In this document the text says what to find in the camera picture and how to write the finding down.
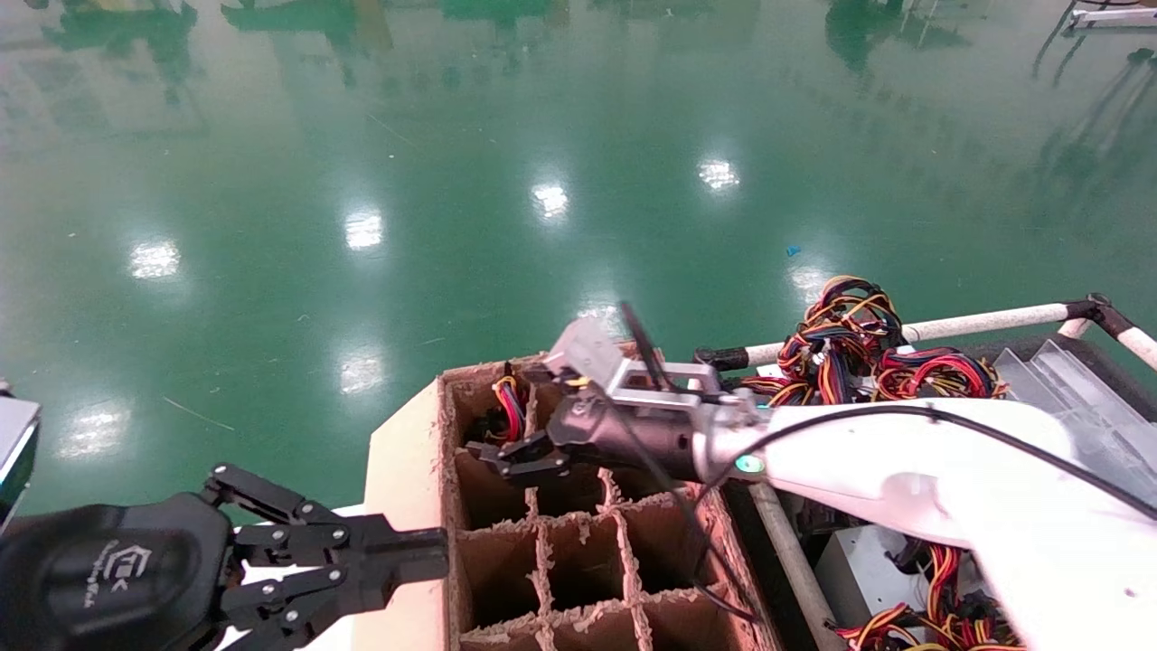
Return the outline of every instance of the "black cable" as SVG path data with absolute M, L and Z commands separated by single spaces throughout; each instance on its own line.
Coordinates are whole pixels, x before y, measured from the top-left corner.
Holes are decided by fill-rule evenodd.
M 657 481 L 659 486 L 663 487 L 663 490 L 669 493 L 671 497 L 675 500 L 676 505 L 683 512 L 683 517 L 687 521 L 687 526 L 690 526 L 694 532 L 699 534 L 699 540 L 702 541 L 702 545 L 705 547 L 703 550 L 697 555 L 698 561 L 692 571 L 691 585 L 694 586 L 695 590 L 698 590 L 703 597 L 707 598 L 708 601 L 714 604 L 721 611 L 730 613 L 746 622 L 764 623 L 765 626 L 771 628 L 771 626 L 767 622 L 761 622 L 757 615 L 747 611 L 737 608 L 731 604 L 728 604 L 725 599 L 712 592 L 709 587 L 707 587 L 706 585 L 702 584 L 702 582 L 699 580 L 698 576 L 699 570 L 702 568 L 703 558 L 706 558 L 707 554 L 709 553 L 714 555 L 716 560 L 718 560 L 720 567 L 723 568 L 723 574 L 727 576 L 727 579 L 739 592 L 740 600 L 747 605 L 754 604 L 754 601 L 751 600 L 750 595 L 747 595 L 746 591 L 743 589 L 743 583 L 739 582 L 739 578 L 736 576 L 735 570 L 731 569 L 731 565 L 729 565 L 728 562 L 723 558 L 723 555 L 720 553 L 720 550 L 715 548 L 715 545 L 712 543 L 710 538 L 707 535 L 707 532 L 703 530 L 702 525 L 699 524 L 699 519 L 695 517 L 695 509 L 691 505 L 690 502 L 687 502 L 685 497 L 683 497 L 683 494 L 679 493 L 679 489 L 678 487 L 675 486 L 675 480 L 671 479 L 671 475 L 669 475 L 666 471 L 663 469 L 663 466 L 659 465 L 659 463 L 651 456 L 650 452 L 647 451 L 647 447 L 639 438 L 639 435 L 636 435 L 634 428 L 631 427 L 631 420 L 619 410 L 618 406 L 614 405 L 614 401 L 611 399 L 611 397 L 606 395 L 606 392 L 603 390 L 603 387 L 599 387 L 594 383 L 591 383 L 588 386 L 592 389 L 603 399 L 603 401 L 606 404 L 606 410 L 610 412 L 611 414 L 614 414 L 614 417 L 618 419 L 620 423 L 622 423 L 622 429 L 626 430 L 627 436 L 631 437 L 631 443 L 635 446 L 635 451 L 639 453 L 639 457 L 643 460 L 643 465 L 647 466 L 647 471 L 651 474 L 653 478 L 655 478 L 655 481 Z M 703 496 L 701 495 L 699 496 L 699 498 L 695 500 L 697 506 L 702 500 L 702 497 Z
M 964 416 L 957 416 L 956 414 L 951 414 L 951 413 L 948 413 L 948 412 L 939 412 L 937 409 L 934 409 L 934 408 L 927 407 L 927 406 L 926 407 L 915 407 L 915 406 L 911 406 L 911 405 L 872 405 L 872 406 L 864 406 L 864 407 L 858 408 L 858 409 L 848 409 L 848 410 L 843 410 L 843 412 L 833 412 L 833 413 L 830 413 L 830 414 L 823 414 L 823 415 L 816 416 L 815 419 L 809 419 L 806 421 L 801 421 L 798 423 L 793 423 L 791 426 L 788 426 L 787 428 L 783 428 L 781 430 L 776 430 L 774 432 L 771 432 L 771 434 L 761 437 L 756 443 L 749 445 L 747 447 L 745 447 L 742 451 L 739 451 L 738 453 L 736 453 L 728 461 L 727 466 L 724 466 L 723 471 L 721 471 L 718 473 L 718 475 L 716 475 L 715 478 L 713 478 L 709 482 L 707 482 L 705 484 L 705 491 L 703 491 L 702 495 L 707 495 L 708 491 L 710 491 L 712 489 L 718 488 L 723 482 L 725 482 L 728 480 L 728 476 L 729 476 L 731 467 L 735 466 L 735 463 L 740 457 L 751 454 L 751 453 L 753 453 L 756 451 L 759 451 L 759 450 L 766 447 L 767 445 L 769 445 L 769 444 L 772 444 L 772 443 L 774 443 L 774 442 L 776 442 L 779 439 L 782 439 L 784 437 L 788 437 L 788 436 L 794 435 L 796 432 L 799 432 L 802 430 L 806 430 L 809 428 L 815 428 L 816 426 L 823 426 L 824 423 L 831 423 L 833 421 L 843 421 L 846 419 L 860 419 L 862 416 L 871 416 L 874 414 L 902 414 L 902 415 L 908 415 L 908 416 L 921 416 L 921 417 L 924 417 L 924 419 L 930 419 L 934 422 L 935 421 L 944 421 L 944 422 L 951 423 L 953 426 L 959 426 L 961 428 L 967 428 L 967 429 L 973 430 L 975 432 L 980 432 L 981 435 L 985 435 L 985 436 L 987 436 L 987 437 L 989 437 L 992 439 L 996 439 L 996 441 L 1003 443 L 1004 445 L 1008 445 L 1010 447 L 1019 450 L 1020 452 L 1024 452 L 1025 454 L 1036 457 L 1037 459 L 1040 459 L 1041 461 L 1045 461 L 1046 464 L 1048 464 L 1048 465 L 1051 465 L 1051 466 L 1053 466 L 1055 468 L 1064 471 L 1066 473 L 1068 473 L 1068 474 L 1070 474 L 1070 475 L 1073 475 L 1073 476 L 1075 476 L 1075 478 L 1084 481 L 1085 483 L 1091 484 L 1091 486 L 1100 489 L 1101 491 L 1104 491 L 1105 494 L 1110 495 L 1111 497 L 1114 497 L 1114 498 L 1119 500 L 1120 502 L 1125 503 L 1127 506 L 1129 506 L 1132 509 L 1135 509 L 1136 511 L 1138 511 L 1143 516 L 1148 517 L 1149 519 L 1157 520 L 1157 508 L 1150 505 L 1149 503 L 1144 502 L 1140 497 L 1137 497 L 1137 496 L 1135 496 L 1135 495 L 1133 495 L 1133 494 L 1130 494 L 1130 493 L 1128 493 L 1128 491 L 1126 491 L 1126 490 L 1117 487 L 1115 484 L 1113 484 L 1111 482 L 1107 482 L 1107 481 L 1100 479 L 1099 476 L 1095 475 L 1093 473 L 1090 473 L 1089 471 L 1086 471 L 1086 469 L 1084 469 L 1084 468 L 1082 468 L 1082 467 L 1079 467 L 1079 466 L 1077 466 L 1077 465 L 1075 465 L 1073 463 L 1066 461 L 1066 460 L 1063 460 L 1063 459 L 1061 459 L 1061 458 L 1059 458 L 1059 457 L 1056 457 L 1054 454 L 1045 452 L 1044 450 L 1040 450 L 1040 449 L 1038 449 L 1036 446 L 1029 445 L 1029 444 L 1022 442 L 1020 439 L 1018 439 L 1018 438 L 1016 438 L 1016 437 L 1014 437 L 1011 435 L 1007 435 L 1007 434 L 1004 434 L 1004 432 L 1002 432 L 1002 431 L 1000 431 L 1000 430 L 997 430 L 995 428 L 988 427 L 988 426 L 986 426 L 983 423 L 978 423 L 977 421 L 973 421 L 971 419 L 965 419 Z M 702 495 L 699 498 L 695 500 L 694 508 L 699 506 L 699 504 L 700 504 L 700 502 L 702 500 Z
M 663 371 L 663 363 L 658 361 L 655 347 L 651 346 L 650 339 L 643 332 L 643 324 L 635 316 L 635 310 L 631 308 L 627 301 L 621 301 L 619 302 L 619 311 L 622 312 L 622 320 L 627 324 L 627 330 L 631 331 L 631 336 L 635 340 L 639 357 L 643 358 L 643 364 L 647 367 L 647 375 L 650 376 L 651 383 L 655 383 L 655 386 L 662 391 L 676 391 L 675 383 Z

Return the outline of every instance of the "green epoxy floor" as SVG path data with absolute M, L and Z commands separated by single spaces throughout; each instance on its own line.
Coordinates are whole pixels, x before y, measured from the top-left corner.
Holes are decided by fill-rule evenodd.
M 1152 66 L 1098 104 L 1152 32 L 1039 53 L 1066 2 L 49 2 L 0 14 L 29 512 L 219 460 L 359 502 L 440 370 L 619 298 L 669 357 L 840 272 L 907 319 L 1101 290 L 1157 330 Z

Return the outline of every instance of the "cardboard box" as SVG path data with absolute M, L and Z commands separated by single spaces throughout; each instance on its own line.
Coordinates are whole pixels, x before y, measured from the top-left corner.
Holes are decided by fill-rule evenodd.
M 515 361 L 515 375 L 535 360 Z M 773 630 L 691 587 L 691 530 L 646 473 L 576 467 L 558 484 L 522 490 L 464 450 L 470 423 L 498 405 L 491 386 L 502 370 L 447 371 L 374 434 L 367 512 L 398 530 L 447 527 L 450 575 L 403 586 L 385 611 L 359 616 L 355 648 L 780 651 Z M 530 392 L 528 420 L 543 428 L 561 393 Z M 693 500 L 699 489 L 679 490 Z M 732 604 L 738 590 L 758 600 L 723 501 L 709 496 L 699 517 L 742 585 L 714 561 L 700 578 Z

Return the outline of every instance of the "cardboard grid insert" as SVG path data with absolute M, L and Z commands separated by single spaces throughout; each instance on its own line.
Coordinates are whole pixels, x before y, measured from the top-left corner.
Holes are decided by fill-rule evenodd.
M 517 361 L 515 376 L 533 358 Z M 647 473 L 575 467 L 529 490 L 509 487 L 464 449 L 471 422 L 498 406 L 502 364 L 440 377 L 439 427 L 451 540 L 449 649 L 463 651 L 775 650 L 774 631 L 718 611 L 692 589 L 692 534 L 673 498 Z M 546 426 L 561 394 L 532 386 L 528 421 Z M 698 487 L 679 489 L 688 500 Z M 717 495 L 700 523 L 756 594 Z M 712 560 L 699 579 L 737 602 Z

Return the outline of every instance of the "white robotic arm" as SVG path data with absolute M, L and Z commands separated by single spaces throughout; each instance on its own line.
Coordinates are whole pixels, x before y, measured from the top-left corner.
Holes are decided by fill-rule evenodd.
M 1056 420 L 1019 404 L 919 402 L 1075 461 Z M 823 414 L 863 415 L 799 431 L 739 467 L 768 432 Z M 772 410 L 766 424 L 715 428 L 697 471 L 762 475 L 774 487 L 924 540 L 970 548 L 1030 649 L 1137 649 L 1157 616 L 1157 524 L 1041 459 L 968 428 L 869 406 Z

